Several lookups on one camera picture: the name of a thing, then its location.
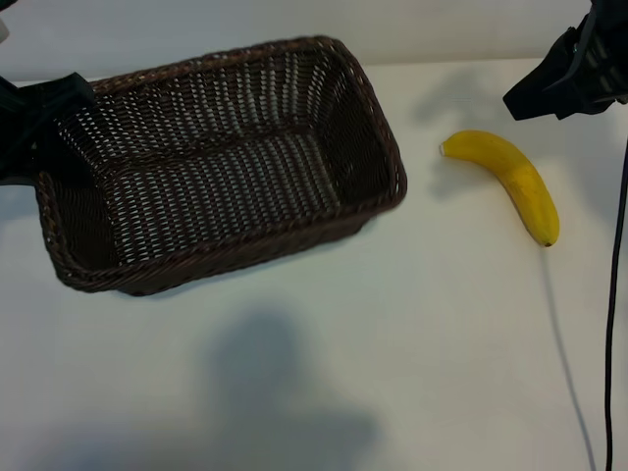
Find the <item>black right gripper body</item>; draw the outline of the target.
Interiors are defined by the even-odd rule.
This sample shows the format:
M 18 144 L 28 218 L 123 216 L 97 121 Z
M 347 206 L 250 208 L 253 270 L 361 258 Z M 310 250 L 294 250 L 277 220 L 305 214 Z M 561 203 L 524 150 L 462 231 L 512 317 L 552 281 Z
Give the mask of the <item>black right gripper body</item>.
M 627 1 L 592 1 L 595 25 L 587 52 L 589 101 L 627 100 Z

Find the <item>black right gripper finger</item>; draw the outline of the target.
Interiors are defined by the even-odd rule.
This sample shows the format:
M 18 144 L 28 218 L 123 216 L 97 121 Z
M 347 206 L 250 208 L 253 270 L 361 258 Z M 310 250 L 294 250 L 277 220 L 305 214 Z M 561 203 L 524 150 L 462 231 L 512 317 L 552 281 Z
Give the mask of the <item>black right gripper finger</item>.
M 597 100 L 571 96 L 560 100 L 556 117 L 564 120 L 575 114 L 597 115 L 606 111 L 615 102 L 614 97 L 603 97 Z
M 588 99 L 586 87 L 592 79 L 585 53 L 594 25 L 595 19 L 585 19 L 579 26 L 569 27 L 541 64 L 505 93 L 503 102 L 514 119 L 556 116 L 561 99 L 571 96 Z

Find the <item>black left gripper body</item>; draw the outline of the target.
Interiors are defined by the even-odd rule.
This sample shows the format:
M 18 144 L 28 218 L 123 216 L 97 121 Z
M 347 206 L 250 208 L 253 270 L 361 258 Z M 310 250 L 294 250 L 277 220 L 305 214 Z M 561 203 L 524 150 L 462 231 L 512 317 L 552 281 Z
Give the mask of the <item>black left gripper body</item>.
M 1 151 L 37 148 L 43 83 L 17 87 L 1 78 Z

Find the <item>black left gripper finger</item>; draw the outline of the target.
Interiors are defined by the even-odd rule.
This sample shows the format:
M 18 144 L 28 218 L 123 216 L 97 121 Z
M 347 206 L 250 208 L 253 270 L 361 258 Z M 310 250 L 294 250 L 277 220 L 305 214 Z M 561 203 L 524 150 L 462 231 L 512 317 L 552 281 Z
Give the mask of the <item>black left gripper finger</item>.
M 1 144 L 1 184 L 35 185 L 38 175 L 37 143 Z
M 62 183 L 91 182 L 84 159 L 63 140 L 58 123 L 93 103 L 91 86 L 77 73 L 33 88 L 31 149 L 38 171 L 46 171 Z

